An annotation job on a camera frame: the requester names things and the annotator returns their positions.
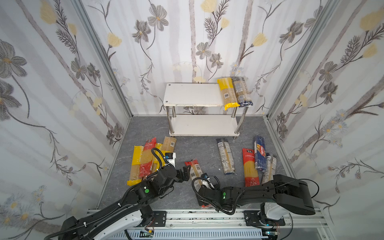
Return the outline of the red spaghetti bag with label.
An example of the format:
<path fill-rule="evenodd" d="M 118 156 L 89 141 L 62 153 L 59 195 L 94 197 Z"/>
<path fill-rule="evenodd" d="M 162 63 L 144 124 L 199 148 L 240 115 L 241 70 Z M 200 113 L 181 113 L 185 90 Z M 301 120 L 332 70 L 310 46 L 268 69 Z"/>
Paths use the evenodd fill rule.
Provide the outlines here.
<path fill-rule="evenodd" d="M 190 179 L 191 180 L 194 180 L 195 178 L 199 178 L 202 176 L 203 171 L 199 165 L 198 160 L 192 160 L 189 162 L 185 162 L 185 165 L 191 167 L 191 169 L 190 169 Z M 195 187 L 196 191 L 198 192 L 200 190 L 200 188 L 202 188 L 202 187 L 208 188 L 209 184 L 206 181 L 196 180 L 194 182 L 194 187 Z M 211 207 L 210 204 L 203 202 L 199 196 L 197 196 L 197 200 L 198 200 L 198 204 L 203 209 L 207 209 L 207 208 Z"/>

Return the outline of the brown and yellow spaghetti pack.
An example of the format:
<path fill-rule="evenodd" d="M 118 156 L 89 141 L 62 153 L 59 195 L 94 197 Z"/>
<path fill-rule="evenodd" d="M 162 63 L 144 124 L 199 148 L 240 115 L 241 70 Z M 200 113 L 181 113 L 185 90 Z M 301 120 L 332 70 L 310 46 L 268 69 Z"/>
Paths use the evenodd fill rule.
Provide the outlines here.
<path fill-rule="evenodd" d="M 163 154 L 165 152 L 174 152 L 175 146 L 176 146 L 177 139 L 173 137 L 165 137 L 164 142 L 162 143 L 162 151 Z"/>

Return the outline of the clear spaghetti bag blue end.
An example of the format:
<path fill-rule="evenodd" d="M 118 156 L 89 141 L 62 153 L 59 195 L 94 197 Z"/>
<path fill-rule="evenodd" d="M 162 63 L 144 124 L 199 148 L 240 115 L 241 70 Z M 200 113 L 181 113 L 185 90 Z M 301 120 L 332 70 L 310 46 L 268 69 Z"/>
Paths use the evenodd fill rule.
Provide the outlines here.
<path fill-rule="evenodd" d="M 229 142 L 226 138 L 216 139 L 225 175 L 235 175 L 235 165 Z"/>

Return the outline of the yellow-end spaghetti bag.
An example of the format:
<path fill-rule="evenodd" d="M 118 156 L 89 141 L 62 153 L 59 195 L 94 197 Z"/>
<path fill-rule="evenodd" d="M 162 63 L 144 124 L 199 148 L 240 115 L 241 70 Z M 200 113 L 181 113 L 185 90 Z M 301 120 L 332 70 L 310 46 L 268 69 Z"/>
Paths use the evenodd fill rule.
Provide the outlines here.
<path fill-rule="evenodd" d="M 225 111 L 230 108 L 239 107 L 240 105 L 236 97 L 232 78 L 217 79 L 217 83 L 219 84 L 221 95 L 223 97 Z"/>

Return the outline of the dark blue clear spaghetti bag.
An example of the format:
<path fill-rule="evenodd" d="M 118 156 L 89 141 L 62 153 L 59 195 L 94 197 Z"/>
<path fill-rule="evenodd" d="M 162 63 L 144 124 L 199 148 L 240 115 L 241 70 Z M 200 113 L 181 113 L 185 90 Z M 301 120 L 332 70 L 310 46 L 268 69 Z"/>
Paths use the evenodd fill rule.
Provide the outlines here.
<path fill-rule="evenodd" d="M 236 98 L 240 107 L 253 105 L 250 92 L 244 77 L 232 77 Z"/>

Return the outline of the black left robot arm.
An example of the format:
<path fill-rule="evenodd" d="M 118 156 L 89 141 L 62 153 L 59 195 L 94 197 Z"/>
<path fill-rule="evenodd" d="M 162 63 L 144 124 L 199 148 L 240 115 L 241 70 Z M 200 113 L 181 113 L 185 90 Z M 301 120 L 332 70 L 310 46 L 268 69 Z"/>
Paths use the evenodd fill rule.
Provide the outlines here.
<path fill-rule="evenodd" d="M 105 240 L 129 227 L 145 227 L 155 217 L 151 204 L 163 199 L 174 189 L 174 183 L 190 179 L 191 166 L 177 170 L 162 151 L 152 148 L 159 169 L 140 183 L 130 187 L 120 200 L 95 214 L 76 220 L 65 220 L 62 230 L 46 236 L 47 240 Z"/>

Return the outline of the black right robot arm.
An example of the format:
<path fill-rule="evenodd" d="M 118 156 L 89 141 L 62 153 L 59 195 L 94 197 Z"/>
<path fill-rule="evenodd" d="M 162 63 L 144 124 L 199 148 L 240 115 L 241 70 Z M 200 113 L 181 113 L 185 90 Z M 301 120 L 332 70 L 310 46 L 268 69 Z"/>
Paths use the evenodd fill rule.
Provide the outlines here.
<path fill-rule="evenodd" d="M 208 204 L 217 212 L 232 216 L 237 207 L 260 203 L 260 221 L 276 222 L 277 218 L 268 216 L 275 206 L 288 213 L 312 216 L 316 213 L 313 197 L 310 194 L 307 179 L 294 179 L 284 175 L 274 175 L 271 181 L 251 187 L 216 188 L 211 185 L 208 177 L 198 177 L 192 180 L 192 189 L 200 204 Z"/>

